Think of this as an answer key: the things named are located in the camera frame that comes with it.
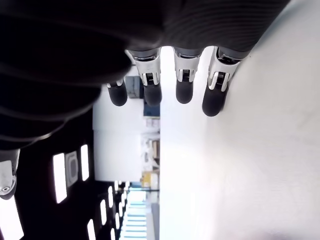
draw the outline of silver screw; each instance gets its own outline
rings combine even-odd
[[[4,188],[1,189],[2,192],[8,192],[10,190],[9,186],[5,186]]]

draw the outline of ceiling light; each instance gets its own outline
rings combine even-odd
[[[53,177],[56,203],[61,203],[67,197],[65,155],[53,156]]]
[[[119,202],[119,215],[120,215],[120,218],[122,218],[123,215],[124,215],[124,210],[123,210],[123,207],[122,207],[122,202]]]
[[[116,240],[116,234],[115,234],[114,228],[111,229],[110,235],[111,235],[111,240]]]
[[[115,228],[118,230],[120,228],[120,219],[119,219],[119,213],[115,214]]]
[[[0,198],[0,236],[5,240],[19,240],[24,236],[15,197],[9,200]]]
[[[87,225],[89,240],[96,240],[94,221],[91,219]]]
[[[117,192],[119,190],[118,181],[114,181],[114,190]]]
[[[112,193],[112,186],[109,187],[109,190],[108,190],[108,199],[109,199],[109,208],[112,208],[113,205],[114,205],[114,196],[113,196],[113,193]]]
[[[105,225],[107,222],[107,209],[106,209],[106,200],[104,199],[100,203],[100,212],[101,212],[102,225]]]
[[[88,145],[81,147],[81,171],[82,180],[85,181],[89,178],[89,157],[88,157]]]

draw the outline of metal joint bracket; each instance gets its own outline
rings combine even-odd
[[[7,195],[15,186],[16,176],[12,167],[10,160],[0,162],[0,196]]]
[[[151,56],[149,59],[135,60],[136,68],[144,86],[148,86],[148,81],[153,81],[154,85],[160,83],[160,55]]]
[[[123,83],[124,83],[124,79],[116,81],[116,84],[117,84],[118,87],[120,87]],[[111,88],[111,84],[110,83],[107,83],[106,86],[108,87],[108,89]]]
[[[219,75],[220,75],[219,72],[216,71],[213,74],[213,78],[208,78],[208,87],[209,87],[210,90],[213,90],[217,83],[220,84],[218,82],[218,79],[220,78]],[[225,73],[225,75],[223,77],[222,86],[221,86],[221,92],[224,92],[227,89],[229,76],[230,76],[229,73]]]
[[[217,58],[218,50],[219,48],[215,46],[209,65],[207,84],[209,89],[213,90],[216,86],[217,80],[218,82],[221,80],[218,79],[220,77],[220,73],[223,73],[224,79],[222,82],[221,91],[224,92],[227,89],[228,81],[233,77],[238,65],[240,64],[240,61],[235,64],[223,63]]]
[[[177,51],[174,51],[174,65],[176,79],[179,82],[183,81],[184,70],[189,70],[189,82],[192,83],[195,80],[196,72],[200,61],[200,55],[194,57],[183,57]]]

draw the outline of robotic hand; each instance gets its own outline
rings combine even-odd
[[[125,50],[136,63],[146,102],[155,106],[162,99],[162,46],[174,48],[182,104],[193,97],[203,49],[216,46],[202,109],[217,115],[240,62],[288,2],[1,0],[0,197],[15,193],[20,149],[88,111],[102,85],[116,106],[126,103],[123,77],[132,62]]]

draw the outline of white wall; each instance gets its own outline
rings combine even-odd
[[[212,48],[187,105],[162,49],[161,240],[320,239],[319,9],[302,1],[272,26],[216,117],[201,110]]]
[[[128,74],[138,74],[136,67]],[[98,181],[140,181],[142,161],[140,139],[144,130],[142,99],[128,98],[115,106],[107,87],[93,107],[94,174]]]

